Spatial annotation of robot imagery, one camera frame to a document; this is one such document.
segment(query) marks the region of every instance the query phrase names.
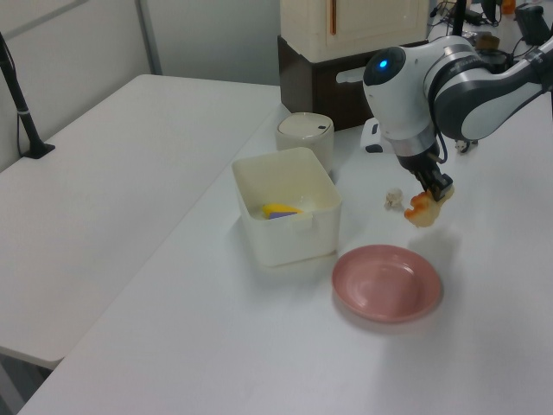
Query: white wall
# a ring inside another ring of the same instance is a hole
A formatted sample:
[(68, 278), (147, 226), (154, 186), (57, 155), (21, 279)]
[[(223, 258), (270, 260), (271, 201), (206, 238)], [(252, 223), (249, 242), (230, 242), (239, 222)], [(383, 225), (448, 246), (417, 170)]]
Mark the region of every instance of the white wall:
[[(44, 141), (135, 76), (149, 73), (134, 0), (88, 0), (7, 43)], [(22, 129), (23, 149), (26, 140)], [(17, 158), (16, 108), (0, 77), (0, 171)]]
[(143, 0), (164, 75), (278, 85), (278, 0)]

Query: yellow object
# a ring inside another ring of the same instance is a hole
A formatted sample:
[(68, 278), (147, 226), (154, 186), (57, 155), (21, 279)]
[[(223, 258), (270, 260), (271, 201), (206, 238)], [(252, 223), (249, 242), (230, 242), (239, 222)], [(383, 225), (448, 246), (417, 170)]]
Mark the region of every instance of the yellow object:
[(297, 214), (303, 213), (301, 209), (297, 209), (288, 205), (283, 205), (282, 203), (267, 203), (266, 205), (263, 205), (262, 209), (263, 213), (267, 217), (275, 212), (295, 212)]

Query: gray floor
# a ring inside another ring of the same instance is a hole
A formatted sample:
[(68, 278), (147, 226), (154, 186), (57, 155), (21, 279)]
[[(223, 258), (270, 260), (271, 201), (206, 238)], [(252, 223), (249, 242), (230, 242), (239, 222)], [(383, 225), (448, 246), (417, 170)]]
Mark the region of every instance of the gray floor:
[(0, 354), (0, 415), (16, 415), (50, 373)]

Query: orange handle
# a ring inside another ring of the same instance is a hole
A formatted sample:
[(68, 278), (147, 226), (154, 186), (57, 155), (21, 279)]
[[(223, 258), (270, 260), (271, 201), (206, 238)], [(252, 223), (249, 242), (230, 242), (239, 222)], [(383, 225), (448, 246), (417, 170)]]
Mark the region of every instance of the orange handle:
[(330, 0), (330, 34), (336, 35), (336, 0)]

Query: cream cabinet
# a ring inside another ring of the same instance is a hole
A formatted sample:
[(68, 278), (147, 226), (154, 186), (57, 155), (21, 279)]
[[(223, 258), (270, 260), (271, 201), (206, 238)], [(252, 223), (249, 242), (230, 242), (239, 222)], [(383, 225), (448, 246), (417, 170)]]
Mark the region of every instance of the cream cabinet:
[(426, 38), (429, 0), (281, 0), (281, 36), (308, 61)]

